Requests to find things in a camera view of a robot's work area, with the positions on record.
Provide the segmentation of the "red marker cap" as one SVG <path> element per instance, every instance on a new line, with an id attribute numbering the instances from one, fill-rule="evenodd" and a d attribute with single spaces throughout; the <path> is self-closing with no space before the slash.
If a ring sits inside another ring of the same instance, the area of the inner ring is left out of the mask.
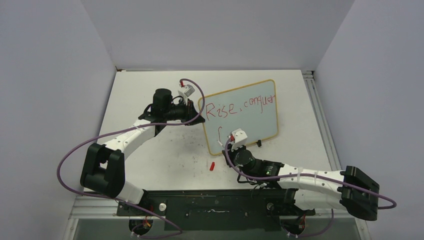
<path id="1" fill-rule="evenodd" d="M 215 162 L 213 161 L 212 163 L 211 163 L 211 165 L 210 165 L 210 168 L 209 168 L 209 170 L 210 171 L 213 171 L 214 170 L 214 168 L 215 168 Z"/>

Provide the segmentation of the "yellow-framed whiteboard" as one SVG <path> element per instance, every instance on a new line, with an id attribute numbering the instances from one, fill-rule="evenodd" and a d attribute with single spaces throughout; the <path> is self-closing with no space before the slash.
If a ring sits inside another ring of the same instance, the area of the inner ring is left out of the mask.
<path id="1" fill-rule="evenodd" d="M 198 106 L 203 108 L 203 130 L 212 156 L 221 154 L 217 140 L 225 144 L 236 129 L 245 131 L 248 145 L 279 133 L 276 84 L 272 79 L 207 95 L 198 100 Z"/>

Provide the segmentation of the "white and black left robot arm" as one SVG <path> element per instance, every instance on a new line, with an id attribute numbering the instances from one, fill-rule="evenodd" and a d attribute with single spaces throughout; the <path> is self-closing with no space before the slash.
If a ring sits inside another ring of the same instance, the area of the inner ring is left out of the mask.
<path id="1" fill-rule="evenodd" d="M 143 113 L 132 125 L 131 130 L 122 133 L 104 144 L 93 143 L 88 149 L 80 177 L 80 184 L 111 199 L 129 202 L 129 208 L 136 215 L 149 210 L 149 201 L 143 198 L 145 191 L 126 180 L 125 160 L 146 141 L 156 137 L 169 121 L 181 121 L 186 126 L 197 125 L 205 119 L 196 111 L 189 96 L 194 93 L 192 85 L 185 85 L 178 91 L 174 103 L 172 92 L 158 88 Z"/>

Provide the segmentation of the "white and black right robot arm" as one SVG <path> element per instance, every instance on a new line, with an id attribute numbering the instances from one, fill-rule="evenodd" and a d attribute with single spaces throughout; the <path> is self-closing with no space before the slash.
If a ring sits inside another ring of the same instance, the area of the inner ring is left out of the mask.
<path id="1" fill-rule="evenodd" d="M 306 169 L 255 158 L 241 147 L 222 153 L 226 164 L 248 182 L 288 191 L 282 205 L 289 214 L 333 209 L 365 221 L 378 219 L 380 186 L 358 167 L 348 165 L 335 171 Z"/>

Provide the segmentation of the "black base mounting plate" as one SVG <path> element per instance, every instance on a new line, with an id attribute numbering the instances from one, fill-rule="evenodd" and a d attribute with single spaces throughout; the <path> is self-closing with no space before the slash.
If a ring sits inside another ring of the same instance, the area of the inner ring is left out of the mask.
<path id="1" fill-rule="evenodd" d="M 316 211 L 295 206 L 295 190 L 227 189 L 227 190 L 157 190 L 143 197 L 144 212 L 119 203 L 117 215 L 140 220 L 156 213 L 184 231 L 242 231 L 263 229 L 279 231 L 278 219 L 298 224 L 303 216 Z"/>

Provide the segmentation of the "aluminium frame rail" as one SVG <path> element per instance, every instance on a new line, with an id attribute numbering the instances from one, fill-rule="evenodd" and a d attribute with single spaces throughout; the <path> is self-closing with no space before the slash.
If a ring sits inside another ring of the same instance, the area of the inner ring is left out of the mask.
<path id="1" fill-rule="evenodd" d="M 320 100 L 317 85 L 314 78 L 314 72 L 311 70 L 302 71 L 302 77 L 311 101 L 312 109 L 318 124 L 325 152 L 332 170 L 342 170 L 339 156 L 334 144 L 334 140 L 328 125 L 327 118 Z"/>

